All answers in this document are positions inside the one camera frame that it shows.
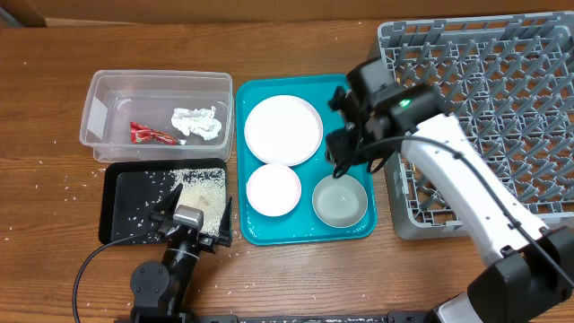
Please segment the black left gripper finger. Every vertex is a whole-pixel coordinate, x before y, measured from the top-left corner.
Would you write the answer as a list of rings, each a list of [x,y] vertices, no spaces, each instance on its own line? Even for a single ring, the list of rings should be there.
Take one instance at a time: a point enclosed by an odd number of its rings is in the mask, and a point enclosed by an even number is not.
[[[232,244],[231,213],[232,198],[230,197],[222,214],[217,240],[217,243],[220,246],[224,246],[226,248],[229,248]]]
[[[155,223],[162,223],[166,220],[172,220],[178,204],[182,184],[178,184],[170,193],[164,197],[150,212],[150,220]]]

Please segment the pile of rice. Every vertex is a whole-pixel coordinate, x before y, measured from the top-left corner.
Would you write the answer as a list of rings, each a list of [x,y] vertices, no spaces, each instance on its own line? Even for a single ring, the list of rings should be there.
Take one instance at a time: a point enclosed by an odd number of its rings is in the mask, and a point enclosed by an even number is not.
[[[188,205],[204,212],[202,233],[217,235],[227,204],[225,171],[220,168],[148,170],[129,172],[127,193],[135,194],[135,211],[156,206],[178,184],[183,189],[177,205]]]

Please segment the grey bowl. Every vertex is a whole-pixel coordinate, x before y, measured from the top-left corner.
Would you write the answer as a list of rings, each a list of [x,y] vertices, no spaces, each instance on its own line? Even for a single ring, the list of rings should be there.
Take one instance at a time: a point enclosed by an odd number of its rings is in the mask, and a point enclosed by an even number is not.
[[[327,176],[316,185],[312,206],[317,217],[333,228],[349,228],[367,213],[368,196],[355,178],[343,175],[335,179]]]

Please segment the large white plate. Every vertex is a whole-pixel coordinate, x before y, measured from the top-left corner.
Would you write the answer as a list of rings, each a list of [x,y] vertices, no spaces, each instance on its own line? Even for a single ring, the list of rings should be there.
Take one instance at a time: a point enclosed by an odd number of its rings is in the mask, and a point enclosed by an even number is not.
[[[300,97],[276,95],[260,101],[244,126],[248,149],[261,162],[288,167],[308,160],[321,145],[323,123]]]

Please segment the red snack wrapper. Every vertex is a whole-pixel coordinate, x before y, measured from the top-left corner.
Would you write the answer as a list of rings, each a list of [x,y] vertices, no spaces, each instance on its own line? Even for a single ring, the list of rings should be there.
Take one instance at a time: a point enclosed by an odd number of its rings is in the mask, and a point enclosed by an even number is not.
[[[166,145],[185,145],[185,139],[178,139],[165,132],[154,130],[136,122],[130,123],[130,138],[133,144],[143,144],[155,141]]]

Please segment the white tissue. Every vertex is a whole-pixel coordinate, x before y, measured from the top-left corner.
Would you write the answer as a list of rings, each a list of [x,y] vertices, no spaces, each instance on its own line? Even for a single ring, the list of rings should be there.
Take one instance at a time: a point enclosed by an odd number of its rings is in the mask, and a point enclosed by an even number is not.
[[[215,118],[216,107],[209,109],[175,108],[171,124],[184,136],[199,135],[205,141],[212,140],[222,130],[222,123]]]

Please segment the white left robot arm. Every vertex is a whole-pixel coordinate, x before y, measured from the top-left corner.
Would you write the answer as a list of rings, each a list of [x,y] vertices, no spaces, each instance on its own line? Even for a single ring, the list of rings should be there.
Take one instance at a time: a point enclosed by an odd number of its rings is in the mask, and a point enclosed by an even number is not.
[[[231,246],[232,200],[227,200],[216,218],[216,232],[205,233],[204,212],[178,204],[182,189],[181,184],[177,185],[150,213],[150,220],[160,225],[167,248],[162,260],[144,262],[131,275],[130,288],[135,297],[131,323],[197,322],[198,318],[183,309],[196,263],[202,253],[214,254],[219,247]]]

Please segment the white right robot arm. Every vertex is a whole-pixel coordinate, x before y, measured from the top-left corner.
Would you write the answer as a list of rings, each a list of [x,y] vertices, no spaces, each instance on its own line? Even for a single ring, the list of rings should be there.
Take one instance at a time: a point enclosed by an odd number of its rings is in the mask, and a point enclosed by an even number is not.
[[[527,322],[573,294],[573,233],[550,229],[506,189],[434,87],[400,85],[373,58],[347,75],[329,108],[345,127],[326,137],[334,176],[379,170],[393,153],[415,164],[459,216],[484,271],[430,310],[428,322]]]

